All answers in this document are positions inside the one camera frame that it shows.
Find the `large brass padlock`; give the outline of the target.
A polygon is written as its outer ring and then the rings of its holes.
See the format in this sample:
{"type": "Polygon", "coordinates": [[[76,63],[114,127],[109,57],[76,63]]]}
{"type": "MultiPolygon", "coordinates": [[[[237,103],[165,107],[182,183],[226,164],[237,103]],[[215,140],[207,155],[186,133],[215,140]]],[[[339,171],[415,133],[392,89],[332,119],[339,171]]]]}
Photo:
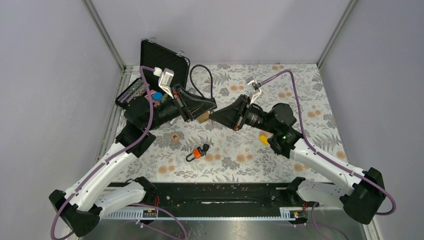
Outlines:
{"type": "Polygon", "coordinates": [[[205,123],[206,121],[208,121],[210,118],[210,113],[209,112],[205,112],[204,114],[202,114],[197,121],[202,124],[205,123]]]}

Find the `orange black carabiner clip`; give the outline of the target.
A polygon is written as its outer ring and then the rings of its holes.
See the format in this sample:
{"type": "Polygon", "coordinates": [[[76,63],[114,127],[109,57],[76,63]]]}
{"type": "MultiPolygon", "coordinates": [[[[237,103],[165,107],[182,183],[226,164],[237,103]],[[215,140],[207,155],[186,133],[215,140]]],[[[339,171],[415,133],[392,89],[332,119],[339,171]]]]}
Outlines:
{"type": "Polygon", "coordinates": [[[185,158],[187,162],[192,162],[193,160],[199,159],[205,156],[210,149],[210,145],[205,143],[202,146],[198,146],[195,148],[190,154],[188,154],[185,158]]]}

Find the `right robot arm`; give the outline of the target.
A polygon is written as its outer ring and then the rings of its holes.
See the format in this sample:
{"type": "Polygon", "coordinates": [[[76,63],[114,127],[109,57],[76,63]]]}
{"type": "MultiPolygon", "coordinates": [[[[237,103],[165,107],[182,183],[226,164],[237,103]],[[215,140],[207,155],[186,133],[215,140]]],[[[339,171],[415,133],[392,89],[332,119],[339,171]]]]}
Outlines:
{"type": "Polygon", "coordinates": [[[247,95],[210,114],[209,118],[233,131],[243,126],[271,133],[264,144],[277,154],[305,164],[330,180],[334,186],[323,186],[301,180],[287,191],[287,201],[299,206],[304,201],[330,204],[342,208],[358,223],[368,225],[386,198],[382,173],[371,167],[364,170],[314,146],[303,133],[293,128],[297,119],[289,104],[277,103],[269,112],[250,103],[247,95]]]}

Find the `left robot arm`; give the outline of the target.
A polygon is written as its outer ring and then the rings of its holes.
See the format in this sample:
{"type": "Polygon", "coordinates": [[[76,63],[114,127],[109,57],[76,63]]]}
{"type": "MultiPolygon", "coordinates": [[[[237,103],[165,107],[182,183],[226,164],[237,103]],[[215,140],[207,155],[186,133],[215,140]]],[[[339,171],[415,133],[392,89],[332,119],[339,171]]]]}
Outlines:
{"type": "Polygon", "coordinates": [[[180,85],[169,88],[159,99],[144,86],[129,87],[116,103],[124,110],[126,125],[109,150],[79,181],[66,190],[54,190],[48,197],[56,212],[54,222],[64,221],[70,234],[77,237],[87,235],[103,217],[123,207],[152,204],[154,186],[145,177],[111,193],[104,190],[151,146],[156,139],[152,130],[177,117],[191,122],[217,106],[213,97],[196,95],[180,85]]]}

